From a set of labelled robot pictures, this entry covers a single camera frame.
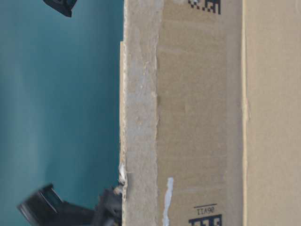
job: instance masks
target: printed code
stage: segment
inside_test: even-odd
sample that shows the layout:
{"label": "printed code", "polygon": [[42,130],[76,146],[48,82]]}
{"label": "printed code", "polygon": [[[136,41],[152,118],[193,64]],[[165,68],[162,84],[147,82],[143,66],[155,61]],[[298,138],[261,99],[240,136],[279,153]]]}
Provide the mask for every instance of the printed code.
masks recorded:
{"label": "printed code", "polygon": [[189,223],[191,226],[222,226],[222,215],[190,219]]}

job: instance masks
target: white tape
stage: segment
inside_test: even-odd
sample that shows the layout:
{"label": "white tape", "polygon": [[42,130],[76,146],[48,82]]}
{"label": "white tape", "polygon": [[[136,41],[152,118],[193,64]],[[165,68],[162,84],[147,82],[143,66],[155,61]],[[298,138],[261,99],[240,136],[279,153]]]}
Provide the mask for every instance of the white tape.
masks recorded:
{"label": "white tape", "polygon": [[167,191],[165,194],[164,212],[163,212],[163,226],[169,226],[168,209],[171,203],[171,198],[173,196],[173,189],[174,189],[174,179],[168,178]]}

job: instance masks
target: cardboard box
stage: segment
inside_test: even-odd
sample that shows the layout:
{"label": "cardboard box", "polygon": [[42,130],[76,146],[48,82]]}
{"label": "cardboard box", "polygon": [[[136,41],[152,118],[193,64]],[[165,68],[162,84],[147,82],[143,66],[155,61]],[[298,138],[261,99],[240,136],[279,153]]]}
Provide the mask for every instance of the cardboard box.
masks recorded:
{"label": "cardboard box", "polygon": [[125,226],[301,220],[300,27],[299,0],[125,1]]}

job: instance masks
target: black object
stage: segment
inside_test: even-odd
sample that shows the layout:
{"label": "black object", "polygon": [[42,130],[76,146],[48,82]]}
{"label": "black object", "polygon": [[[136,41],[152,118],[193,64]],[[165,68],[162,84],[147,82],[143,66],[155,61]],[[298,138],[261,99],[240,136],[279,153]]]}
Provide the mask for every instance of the black object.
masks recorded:
{"label": "black object", "polygon": [[72,9],[77,0],[43,0],[47,5],[60,12],[61,14],[71,17]]}
{"label": "black object", "polygon": [[32,226],[120,226],[121,204],[120,194],[105,190],[96,211],[86,209],[61,200],[49,184],[17,208]]}

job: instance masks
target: teal background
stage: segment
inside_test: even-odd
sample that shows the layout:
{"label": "teal background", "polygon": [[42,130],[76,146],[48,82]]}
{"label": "teal background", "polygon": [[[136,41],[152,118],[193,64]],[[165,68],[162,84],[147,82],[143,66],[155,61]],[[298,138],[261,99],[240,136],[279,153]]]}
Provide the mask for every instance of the teal background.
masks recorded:
{"label": "teal background", "polygon": [[78,0],[72,18],[42,0],[0,1],[0,225],[53,182],[93,208],[116,185],[123,0]]}

